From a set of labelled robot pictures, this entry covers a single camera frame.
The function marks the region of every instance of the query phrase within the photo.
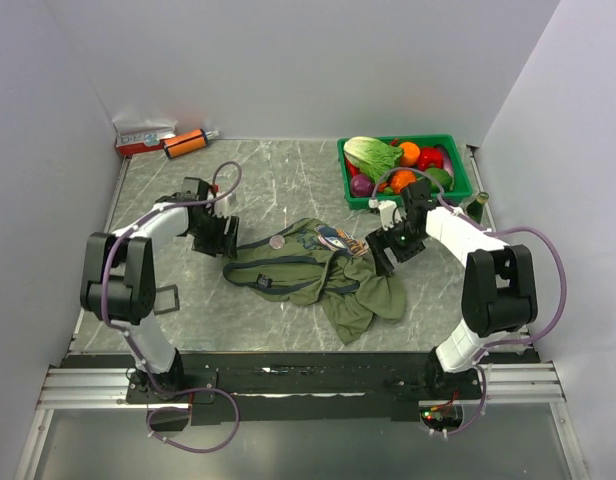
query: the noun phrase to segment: green plastic crate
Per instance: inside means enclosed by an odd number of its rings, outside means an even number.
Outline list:
[[[455,181],[453,184],[453,188],[450,192],[444,193],[444,198],[447,202],[458,205],[459,202],[461,202],[464,198],[468,198],[472,195],[472,187],[470,185],[470,180],[468,180],[468,176],[466,175],[466,170],[464,169],[463,163],[461,162],[461,157],[459,156],[459,152],[457,151],[455,141],[450,135],[415,135],[410,137],[377,138],[382,142],[388,144],[390,144],[390,142],[392,142],[395,138],[398,138],[399,143],[414,142],[419,147],[434,147],[436,145],[443,145],[444,147],[446,147],[446,150],[450,155],[452,168],[455,172]],[[344,181],[344,194],[351,210],[361,210],[364,208],[368,208],[369,198],[353,197],[350,194],[350,175],[348,174],[348,170],[346,169],[346,163],[344,161],[344,143],[346,143],[347,140],[347,138],[341,138],[337,141],[339,164],[341,165],[341,175]],[[401,202],[401,197],[399,195],[382,195],[381,193],[378,193],[377,198],[383,200],[394,200],[399,206],[403,206]]]

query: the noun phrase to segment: green cloth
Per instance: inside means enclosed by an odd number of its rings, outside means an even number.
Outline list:
[[[230,283],[252,288],[271,302],[319,303],[344,343],[358,339],[373,315],[401,319],[406,292],[395,276],[379,277],[367,247],[345,232],[315,219],[303,219],[277,235],[285,243],[270,246],[270,237],[238,248],[223,275]]]

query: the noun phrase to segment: small box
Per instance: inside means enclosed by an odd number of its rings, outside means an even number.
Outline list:
[[[173,138],[177,134],[174,128],[160,128],[148,132],[130,133],[117,137],[117,151],[124,157],[131,157],[137,153],[161,150],[164,140]]]

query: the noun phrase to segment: gray marble surface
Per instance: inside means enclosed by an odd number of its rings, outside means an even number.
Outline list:
[[[376,215],[352,211],[343,196],[335,141],[218,140],[195,153],[168,160],[162,152],[136,156],[130,164],[113,217],[113,229],[150,210],[155,200],[179,190],[185,176],[210,181],[222,162],[243,168],[239,187],[239,243],[267,237],[304,217],[314,217],[364,237],[379,226]],[[474,179],[474,172],[466,164]],[[219,175],[227,188],[233,169]],[[177,284],[181,309],[158,316],[168,339],[183,351],[428,351],[461,318],[463,268],[442,246],[398,265],[408,292],[401,322],[375,320],[362,337],[344,346],[319,305],[269,303],[229,284],[220,261],[190,250],[192,239],[176,238],[155,258],[157,285]],[[122,337],[86,313],[74,352],[126,350]]]

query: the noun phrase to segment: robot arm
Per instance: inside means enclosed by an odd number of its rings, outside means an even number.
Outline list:
[[[155,296],[153,254],[176,236],[191,234],[193,250],[208,255],[236,255],[239,219],[227,216],[233,197],[211,205],[168,208],[181,202],[206,200],[215,195],[214,187],[198,178],[186,177],[181,192],[160,198],[152,210],[155,215],[140,228],[134,225],[111,234],[95,233],[88,239],[81,285],[81,305],[101,320],[101,295],[104,265],[112,243],[128,229],[128,236],[115,255],[108,283],[108,309],[112,323],[122,326],[142,352],[145,361],[166,390],[179,390],[183,381],[181,357],[163,334],[152,311]],[[136,358],[136,367],[145,372]]]
[[[501,340],[537,317],[535,281],[530,251],[509,246],[449,211],[437,206],[426,182],[417,182],[401,194],[405,217],[395,202],[375,204],[382,227],[366,237],[377,273],[392,271],[385,254],[407,261],[432,237],[466,268],[461,308],[463,318],[452,334],[430,354],[430,382],[438,385],[445,374],[463,372],[484,353],[484,345]]]

